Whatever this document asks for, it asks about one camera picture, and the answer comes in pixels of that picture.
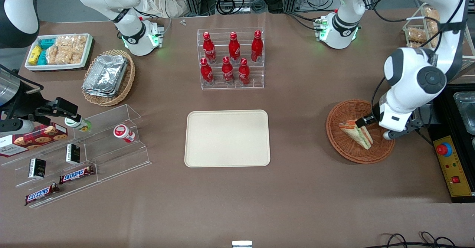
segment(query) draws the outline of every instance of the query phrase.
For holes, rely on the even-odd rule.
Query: yellow control panel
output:
[[[450,136],[434,141],[440,167],[452,197],[471,196],[472,191],[460,165]]]

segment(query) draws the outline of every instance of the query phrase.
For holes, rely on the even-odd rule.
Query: silver object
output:
[[[20,87],[20,79],[0,70],[0,106],[12,99]]]
[[[82,89],[99,97],[117,96],[127,68],[127,59],[122,56],[101,55],[92,66]]]

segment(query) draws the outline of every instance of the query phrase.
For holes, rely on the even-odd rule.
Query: red cookie box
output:
[[[68,138],[68,130],[61,125],[35,126],[30,133],[0,138],[0,156],[10,157],[65,138]]]

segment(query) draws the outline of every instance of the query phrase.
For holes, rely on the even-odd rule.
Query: brown tablecloth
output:
[[[400,18],[413,11],[382,13]],[[420,241],[419,231],[474,245],[475,206],[448,203],[434,150],[420,136],[398,139],[383,162],[357,165],[342,158],[325,133],[326,116],[337,102],[370,99],[383,62],[404,45],[403,23],[367,12],[356,40],[333,50],[283,14],[186,18],[186,27],[178,21],[163,48],[134,56],[137,74],[123,101],[143,116],[140,137],[152,165],[40,209],[23,207],[27,192],[15,189],[12,170],[1,168],[1,245],[212,248],[249,239],[256,248],[357,248],[385,243],[385,233]],[[266,30],[265,89],[202,91],[197,29],[254,26]],[[111,22],[41,26],[42,35],[59,33],[93,35],[93,57],[124,49]],[[77,104],[82,116],[109,109],[83,98],[84,71],[20,73],[41,82],[45,98]],[[383,85],[378,97],[386,90]],[[191,111],[244,109],[269,115],[268,166],[185,166]],[[237,148],[233,143],[231,152]]]

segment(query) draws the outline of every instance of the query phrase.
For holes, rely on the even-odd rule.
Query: red button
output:
[[[446,145],[441,144],[436,147],[436,151],[440,155],[446,155],[448,153],[448,148]]]

